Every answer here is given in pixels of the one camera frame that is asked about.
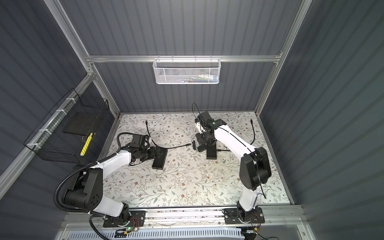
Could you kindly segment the black power adapter with cable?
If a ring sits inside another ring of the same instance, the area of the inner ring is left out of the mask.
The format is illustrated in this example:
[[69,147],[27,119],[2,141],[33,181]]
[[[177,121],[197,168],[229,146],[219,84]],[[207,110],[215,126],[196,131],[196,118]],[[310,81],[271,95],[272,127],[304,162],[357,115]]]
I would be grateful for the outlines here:
[[204,151],[217,151],[217,152],[230,152],[230,150],[225,149],[218,149],[216,145],[214,146],[207,146],[207,145],[200,145],[197,146],[196,141],[192,141],[192,146],[194,150],[197,150],[199,153],[204,152]]

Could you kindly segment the black network switch box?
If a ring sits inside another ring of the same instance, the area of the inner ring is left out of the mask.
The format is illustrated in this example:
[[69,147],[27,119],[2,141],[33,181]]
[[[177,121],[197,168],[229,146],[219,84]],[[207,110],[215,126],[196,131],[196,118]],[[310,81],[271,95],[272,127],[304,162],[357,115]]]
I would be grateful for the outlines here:
[[211,140],[206,144],[206,156],[207,160],[217,159],[217,141]]

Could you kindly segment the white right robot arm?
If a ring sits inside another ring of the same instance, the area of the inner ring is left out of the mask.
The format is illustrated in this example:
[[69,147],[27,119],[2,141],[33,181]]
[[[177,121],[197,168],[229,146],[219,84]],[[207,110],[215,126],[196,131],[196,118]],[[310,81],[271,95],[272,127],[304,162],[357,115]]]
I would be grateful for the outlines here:
[[195,125],[199,131],[196,134],[199,152],[206,151],[215,142],[221,142],[238,158],[243,191],[237,202],[237,215],[243,223],[250,221],[257,211],[258,196],[264,195],[262,185],[272,175],[267,150],[247,143],[227,123],[221,119],[214,120],[208,112],[196,116]]

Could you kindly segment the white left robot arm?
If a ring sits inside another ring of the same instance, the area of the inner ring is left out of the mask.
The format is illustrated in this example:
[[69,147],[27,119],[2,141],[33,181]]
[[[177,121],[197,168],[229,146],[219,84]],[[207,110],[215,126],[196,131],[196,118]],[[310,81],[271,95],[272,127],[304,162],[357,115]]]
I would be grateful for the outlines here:
[[75,167],[73,172],[59,183],[53,196],[58,209],[72,213],[90,213],[120,223],[131,221],[128,204],[105,196],[104,180],[125,165],[138,166],[136,161],[163,162],[168,150],[151,146],[149,135],[129,135],[132,136],[131,142],[122,146],[121,135],[118,134],[118,150],[115,153],[99,161]]

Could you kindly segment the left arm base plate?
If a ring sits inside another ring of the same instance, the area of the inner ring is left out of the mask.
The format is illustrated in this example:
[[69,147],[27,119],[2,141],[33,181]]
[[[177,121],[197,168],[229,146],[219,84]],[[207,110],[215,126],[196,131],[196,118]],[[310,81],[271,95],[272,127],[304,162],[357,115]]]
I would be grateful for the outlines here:
[[128,211],[119,217],[107,216],[104,220],[104,228],[117,228],[117,227],[142,227],[146,219],[146,211]]

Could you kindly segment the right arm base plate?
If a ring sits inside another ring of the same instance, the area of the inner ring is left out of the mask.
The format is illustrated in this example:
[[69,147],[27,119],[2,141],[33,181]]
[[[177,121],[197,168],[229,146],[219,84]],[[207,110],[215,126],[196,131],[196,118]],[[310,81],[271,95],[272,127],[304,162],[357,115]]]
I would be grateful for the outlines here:
[[224,214],[225,223],[227,225],[235,224],[255,224],[260,225],[265,223],[263,210],[260,207],[244,212],[240,208],[226,208],[222,209]]

